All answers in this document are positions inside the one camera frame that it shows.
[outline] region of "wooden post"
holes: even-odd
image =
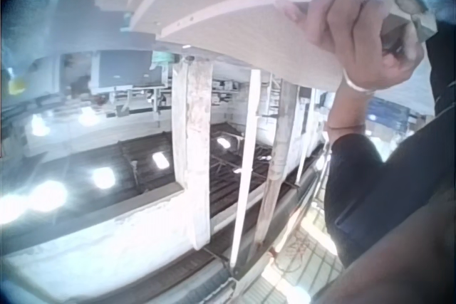
[[[212,62],[183,60],[172,76],[172,151],[176,182],[187,197],[187,232],[193,247],[210,241],[209,143]]]
[[[254,162],[255,142],[257,141],[258,105],[261,92],[261,71],[252,70],[249,85],[249,103],[247,105],[247,122],[245,128],[244,153],[242,155],[241,183],[237,201],[236,224],[234,226],[233,246],[229,266],[236,266],[239,247],[241,246],[242,229],[249,199],[250,179]]]
[[[266,238],[276,208],[280,187],[285,179],[286,161],[290,148],[291,132],[293,130],[294,114],[298,97],[298,86],[285,80],[281,83],[279,117],[276,124],[276,137],[272,147],[272,160],[269,165],[266,189],[256,223],[254,245],[250,256],[259,250]]]
[[[296,175],[295,184],[299,184],[301,180],[302,171],[304,169],[304,162],[306,161],[307,151],[309,150],[309,145],[311,142],[311,137],[313,134],[312,127],[314,123],[314,108],[315,108],[315,89],[312,88],[311,91],[311,99],[309,103],[309,111],[307,112],[307,121],[306,121],[306,129],[304,130],[304,137],[302,143],[302,155],[301,160],[299,161],[299,168],[298,174]]]

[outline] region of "hand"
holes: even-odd
[[[389,14],[384,1],[312,0],[307,14],[286,0],[277,1],[276,7],[303,30],[312,44],[335,53],[358,87],[380,90],[404,82],[424,57],[412,23],[403,37],[403,58],[384,54],[380,32]]]

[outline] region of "overhead lamp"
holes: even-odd
[[[16,220],[27,209],[24,197],[18,195],[6,195],[0,199],[0,224],[8,224]]]
[[[231,147],[231,144],[225,138],[217,138],[217,142],[225,149],[229,149]]]
[[[51,129],[46,126],[44,119],[37,114],[31,117],[31,133],[37,137],[44,137],[48,135]]]
[[[152,159],[160,170],[164,170],[170,167],[170,163],[168,162],[168,159],[166,159],[163,152],[154,153],[152,155]]]
[[[79,115],[79,123],[82,126],[94,126],[100,122],[100,118],[96,115],[92,107],[81,108],[83,114]]]
[[[325,156],[324,156],[324,154],[322,154],[320,156],[320,158],[316,161],[315,168],[318,171],[321,171],[321,170],[323,170],[324,165],[325,165]]]
[[[115,175],[110,167],[100,167],[93,170],[92,179],[95,185],[100,189],[109,189],[115,184]]]
[[[53,211],[66,202],[65,186],[56,181],[45,181],[28,196],[28,207],[44,213]]]

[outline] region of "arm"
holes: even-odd
[[[328,117],[331,144],[351,133],[364,133],[366,109],[371,98],[356,88],[386,89],[412,75],[423,59],[414,25],[403,37],[404,56],[384,54],[380,32],[389,7],[381,0],[312,0],[307,14],[289,1],[276,6],[304,32],[307,39],[334,53],[346,70],[351,88],[343,81]]]
[[[357,92],[342,80],[326,124],[331,145],[344,135],[364,134],[366,112],[371,98],[372,95]]]

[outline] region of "white pole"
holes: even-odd
[[[229,266],[233,269],[236,266],[241,246],[242,229],[244,228],[247,200],[249,197],[250,179],[252,178],[252,166],[255,153],[255,142],[257,140],[258,106],[261,92],[261,72],[252,69],[250,75],[249,103],[247,105],[247,122],[244,138],[244,154],[242,155],[241,183],[239,185],[239,198],[237,201],[236,224],[234,225],[233,246]]]
[[[301,154],[301,161],[299,162],[298,174],[296,175],[295,184],[299,184],[301,180],[301,175],[304,169],[304,162],[306,161],[307,150],[309,149],[309,144],[311,142],[312,136],[312,129],[314,123],[314,108],[315,108],[315,88],[312,88],[311,91],[311,102],[309,103],[309,112],[307,113],[307,121],[306,121],[306,131],[303,137],[302,143],[302,154]]]

